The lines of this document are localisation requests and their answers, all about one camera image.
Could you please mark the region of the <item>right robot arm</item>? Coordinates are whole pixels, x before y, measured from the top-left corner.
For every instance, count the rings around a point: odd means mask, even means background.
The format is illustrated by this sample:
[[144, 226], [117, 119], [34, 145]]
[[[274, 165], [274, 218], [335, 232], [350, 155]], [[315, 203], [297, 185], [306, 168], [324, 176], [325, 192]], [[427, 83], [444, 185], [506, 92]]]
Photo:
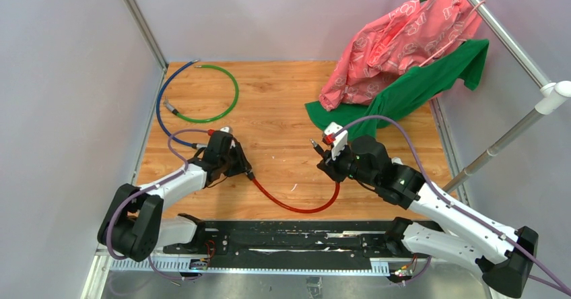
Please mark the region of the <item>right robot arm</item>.
[[515, 229], [476, 212], [418, 170], [391, 158], [370, 136], [352, 145], [335, 140], [327, 150], [317, 142], [312, 146], [322, 158], [318, 169], [335, 182], [355, 180], [383, 201], [419, 213], [442, 228], [395, 218], [384, 235], [388, 254], [401, 257], [408, 251], [438, 257], [471, 270], [496, 292], [521, 298], [537, 253], [539, 235], [534, 229]]

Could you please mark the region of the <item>red cable lock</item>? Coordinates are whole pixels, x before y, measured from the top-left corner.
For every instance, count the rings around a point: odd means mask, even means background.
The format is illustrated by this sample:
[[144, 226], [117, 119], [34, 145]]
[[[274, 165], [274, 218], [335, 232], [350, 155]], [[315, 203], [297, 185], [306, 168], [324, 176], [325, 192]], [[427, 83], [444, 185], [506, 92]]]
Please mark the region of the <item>red cable lock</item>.
[[264, 215], [315, 215], [331, 207], [339, 196], [337, 185], [316, 168], [321, 157], [309, 139], [251, 142], [244, 151], [254, 176], [245, 179], [247, 199]]

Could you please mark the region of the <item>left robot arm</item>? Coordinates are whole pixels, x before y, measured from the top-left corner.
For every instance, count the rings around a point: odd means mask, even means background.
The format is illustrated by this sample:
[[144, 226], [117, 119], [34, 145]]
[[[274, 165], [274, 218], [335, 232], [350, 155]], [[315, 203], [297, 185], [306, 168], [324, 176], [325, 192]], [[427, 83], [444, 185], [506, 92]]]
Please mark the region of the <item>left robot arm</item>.
[[141, 262], [157, 248], [181, 245], [200, 253], [208, 239], [205, 222], [181, 213], [163, 220], [162, 214], [182, 198], [210, 187], [221, 177], [251, 174], [252, 166], [233, 134], [207, 132], [209, 141], [191, 158], [179, 156], [182, 166], [144, 185], [121, 185], [100, 225], [97, 240], [116, 260]]

